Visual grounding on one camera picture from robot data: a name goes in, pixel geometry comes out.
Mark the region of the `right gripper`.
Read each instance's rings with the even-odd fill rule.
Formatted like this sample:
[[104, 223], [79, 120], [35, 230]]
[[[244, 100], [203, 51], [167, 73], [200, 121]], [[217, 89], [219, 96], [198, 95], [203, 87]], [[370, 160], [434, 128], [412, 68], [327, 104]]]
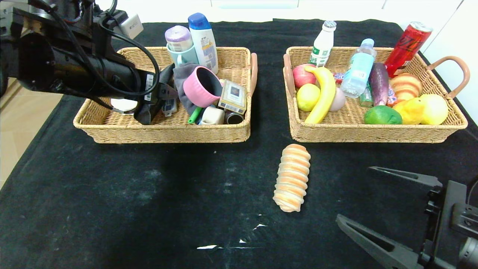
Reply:
[[477, 207], [468, 204], [466, 185], [435, 176], [395, 170], [367, 168], [383, 182], [407, 189], [429, 192], [429, 214], [425, 241], [418, 254], [341, 214], [336, 222], [348, 237], [386, 269], [476, 269]]

